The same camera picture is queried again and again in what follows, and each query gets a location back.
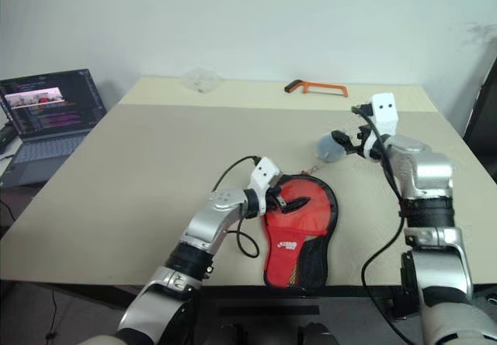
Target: black cable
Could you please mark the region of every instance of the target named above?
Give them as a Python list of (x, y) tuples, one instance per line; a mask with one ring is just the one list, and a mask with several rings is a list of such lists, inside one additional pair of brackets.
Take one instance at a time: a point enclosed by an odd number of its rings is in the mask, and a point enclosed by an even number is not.
[(212, 188), (212, 191), (211, 192), (214, 192), (215, 190), (217, 190), (217, 188), (219, 187), (219, 185), (221, 184), (222, 180), (226, 177), (226, 175), (236, 166), (238, 165), (240, 162), (244, 162), (245, 160), (249, 160), (249, 159), (252, 159), (254, 161), (254, 164), (257, 165), (259, 164), (259, 161), (261, 160), (261, 158), (259, 156), (245, 156), (245, 157), (242, 157), (241, 159), (239, 159), (238, 161), (235, 161), (233, 162), (222, 174), (221, 176), (219, 177), (219, 179), (217, 180), (216, 184), (214, 184), (214, 187)]
[[(387, 149), (384, 145), (384, 142), (382, 141), (381, 139), (381, 135), (380, 135), (380, 132), (378, 131), (378, 129), (376, 128), (376, 126), (374, 125), (373, 121), (360, 109), (360, 108), (357, 108), (355, 106), (352, 107), (352, 112), (354, 114), (358, 114), (359, 116), (361, 116), (368, 124), (368, 126), (371, 128), (371, 130), (374, 132), (374, 134), (376, 135), (376, 138), (380, 144), (380, 151), (381, 151), (381, 167), (383, 169), (383, 173), (385, 175), (385, 178), (387, 179), (388, 181), (388, 184), (390, 185), (391, 189), (394, 191), (395, 193), (395, 196), (397, 197), (397, 199), (400, 201), (402, 199), (401, 197), (401, 194), (400, 194), (400, 191), (398, 190), (398, 187), (397, 187), (397, 183), (395, 182), (395, 177), (394, 177), (394, 170), (392, 169), (391, 167), (391, 163), (390, 163), (390, 159), (388, 158), (388, 153), (387, 153)], [(383, 319), (385, 319), (385, 322), (387, 322), (387, 324), (390, 326), (390, 328), (392, 328), (392, 330), (406, 343), (408, 344), (414, 344), (408, 337), (406, 337), (404, 335), (404, 333), (402, 333), (395, 325), (394, 323), (390, 320), (390, 318), (387, 317), (387, 315), (383, 312), (383, 310), (381, 309), (380, 305), (376, 302), (376, 300), (374, 299), (369, 287), (367, 286), (367, 283), (366, 283), (366, 270), (368, 268), (368, 266), (380, 255), (382, 254), (385, 250), (387, 250), (388, 248), (391, 247), (391, 245), (397, 240), (397, 238), (399, 237), (399, 235), (402, 233), (402, 229), (404, 228), (404, 223), (405, 223), (405, 219), (404, 217), (401, 217), (401, 221), (400, 221), (400, 224), (397, 228), (397, 231), (395, 232), (394, 236), (384, 245), (382, 246), (378, 251), (375, 252), (375, 254), (373, 254), (363, 265), (363, 267), (361, 268), (361, 271), (360, 271), (360, 279), (361, 279), (361, 282), (363, 284), (363, 288), (364, 290), (366, 291), (367, 295), (369, 296), (369, 298), (371, 299), (371, 301), (373, 302), (374, 306), (376, 306), (376, 308), (378, 309), (378, 311), (380, 312), (381, 316), (383, 317)]]
[[(259, 161), (261, 161), (261, 158), (259, 156), (245, 156), (245, 157), (242, 157), (241, 159), (239, 159), (238, 161), (235, 161), (233, 162), (222, 174), (221, 176), (219, 177), (219, 179), (217, 180), (216, 184), (214, 185), (213, 189), (212, 189), (212, 192), (214, 192), (215, 190), (217, 190), (217, 188), (219, 187), (219, 185), (221, 184), (221, 181), (226, 177), (226, 175), (236, 166), (238, 165), (239, 163), (241, 162), (244, 162), (245, 160), (249, 160), (249, 159), (252, 159), (253, 162), (254, 162), (254, 165), (257, 165), (259, 164)], [(242, 252), (245, 256), (249, 257), (249, 258), (257, 258), (259, 257), (259, 254), (260, 254), (260, 251), (259, 251), (259, 245), (257, 244), (257, 242), (254, 240), (253, 237), (251, 237), (249, 234), (245, 233), (242, 231), (242, 222), (243, 222), (243, 218), (242, 218), (242, 212), (240, 211), (240, 214), (241, 214), (241, 217), (240, 217), (240, 221), (238, 221), (238, 226), (236, 228), (236, 231), (228, 231), (227, 234), (236, 234), (236, 243), (238, 245), (238, 248), (240, 249), (240, 252)], [(240, 236), (243, 236), (245, 237), (247, 240), (249, 240), (255, 247), (255, 253), (249, 253), (247, 252), (247, 250), (243, 247), (242, 245), (242, 240), (240, 239)]]
[(46, 340), (45, 345), (48, 345), (48, 342), (50, 340), (53, 340), (57, 335), (55, 332), (52, 332), (54, 330), (55, 316), (57, 314), (57, 302), (55, 301), (55, 291), (52, 291), (52, 302), (54, 303), (54, 314), (52, 315), (52, 324), (50, 324), (50, 330), (45, 335), (45, 340)]
[(376, 138), (380, 144), (380, 151), (381, 151), (381, 166), (383, 168), (384, 174), (387, 177), (388, 184), (390, 185), (391, 189), (394, 191), (395, 196), (400, 200), (402, 199), (400, 192), (398, 191), (397, 188), (397, 183), (395, 182), (394, 179), (394, 170), (391, 168), (391, 163), (390, 160), (388, 159), (388, 153), (387, 149), (385, 148), (385, 144), (383, 143), (383, 140), (381, 139), (381, 134), (374, 125), (373, 121), (367, 116), (360, 108), (357, 108), (356, 106), (352, 107), (352, 113), (358, 114), (361, 116), (369, 125), (371, 130), (374, 132), (374, 135), (376, 135)]
[(10, 214), (10, 218), (12, 218), (12, 220), (15, 221), (16, 217), (14, 217), (14, 214), (12, 213), (12, 209), (10, 208), (10, 206), (7, 205), (7, 203), (4, 202), (3, 200), (0, 200), (0, 204), (3, 204), (3, 206), (7, 208), (7, 211), (9, 211)]
[(406, 343), (408, 344), (414, 344), (410, 339), (408, 339), (404, 333), (402, 333), (395, 325), (394, 323), (390, 320), (390, 318), (387, 317), (387, 315), (383, 312), (383, 310), (381, 309), (380, 305), (376, 302), (376, 300), (374, 299), (373, 297), (373, 294), (371, 293), (369, 287), (367, 286), (367, 283), (366, 283), (366, 269), (368, 268), (368, 266), (376, 259), (376, 257), (378, 257), (380, 254), (382, 254), (385, 250), (387, 250), (388, 248), (390, 248), (390, 246), (395, 242), (395, 240), (397, 240), (398, 236), (401, 234), (402, 232), (402, 229), (404, 228), (404, 218), (401, 218), (401, 223), (399, 224), (398, 226), (398, 229), (395, 233), (395, 235), (390, 239), (389, 242), (387, 242), (387, 244), (385, 244), (381, 249), (379, 249), (377, 252), (375, 252), (375, 254), (373, 254), (369, 259), (368, 261), (365, 262), (365, 264), (363, 265), (363, 268), (361, 269), (360, 271), (360, 279), (361, 279), (361, 282), (363, 283), (363, 287), (364, 287), (364, 290), (366, 291), (367, 295), (369, 296), (369, 298), (371, 299), (371, 301), (374, 303), (374, 306), (376, 306), (376, 308), (378, 309), (378, 311), (380, 312), (381, 316), (383, 316), (383, 319), (385, 319), (385, 322), (387, 322), (387, 324), (390, 326), (390, 328), (393, 329), (393, 331), (395, 333), (397, 333), (397, 335), (403, 339)]
[[(238, 244), (238, 248), (240, 249), (240, 252), (242, 252), (245, 256), (247, 256), (249, 258), (257, 258), (257, 257), (259, 257), (259, 254), (260, 254), (259, 245), (257, 244), (257, 241), (254, 240), (254, 238), (251, 237), (249, 234), (247, 234), (243, 231), (240, 231), (242, 228), (242, 222), (243, 222), (243, 219), (240, 219), (240, 221), (238, 221), (238, 226), (236, 228), (236, 231), (228, 231), (226, 233), (227, 234), (236, 234), (236, 243)], [(255, 253), (251, 254), (251, 253), (247, 252), (247, 250), (242, 245), (242, 240), (240, 239), (240, 236), (245, 237), (247, 240), (249, 240), (254, 245)]]

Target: screen display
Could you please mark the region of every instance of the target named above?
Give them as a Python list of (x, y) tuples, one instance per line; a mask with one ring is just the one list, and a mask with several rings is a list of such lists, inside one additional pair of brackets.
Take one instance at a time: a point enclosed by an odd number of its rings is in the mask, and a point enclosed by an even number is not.
[(22, 138), (91, 129), (106, 114), (88, 69), (0, 81), (0, 98)]

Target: table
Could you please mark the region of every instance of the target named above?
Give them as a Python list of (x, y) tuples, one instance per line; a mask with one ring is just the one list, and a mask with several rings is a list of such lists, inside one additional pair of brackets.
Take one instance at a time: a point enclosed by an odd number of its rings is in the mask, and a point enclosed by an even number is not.
[[(464, 230), (473, 280), (497, 283), (497, 186), (420, 86), (348, 85), (349, 98), (286, 94), (280, 82), (224, 81), (199, 94), (176, 78), (143, 77), (100, 121), (0, 243), (0, 276), (55, 284), (140, 285), (176, 245), (223, 170), (243, 155), (269, 156), (285, 173), (309, 169), (315, 142), (363, 122), (349, 108), (393, 92), (398, 133), (448, 155), (456, 222)], [(224, 186), (245, 187), (239, 166)], [(340, 219), (329, 248), (333, 286), (360, 285), (363, 262), (398, 227), (398, 205), (378, 164), (350, 156), (315, 175), (334, 189)], [(245, 258), (228, 236), (214, 259), (211, 286), (261, 286), (266, 243), (258, 220), (243, 229), (262, 257)], [(400, 284), (403, 238), (370, 266), (367, 280)]]

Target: white wall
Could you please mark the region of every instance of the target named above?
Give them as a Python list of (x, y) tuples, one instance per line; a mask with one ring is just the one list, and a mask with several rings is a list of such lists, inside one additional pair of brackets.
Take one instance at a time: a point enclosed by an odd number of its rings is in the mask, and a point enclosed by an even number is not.
[(422, 84), (462, 131), (497, 0), (0, 0), (0, 78), (90, 68), (107, 106), (141, 75)]

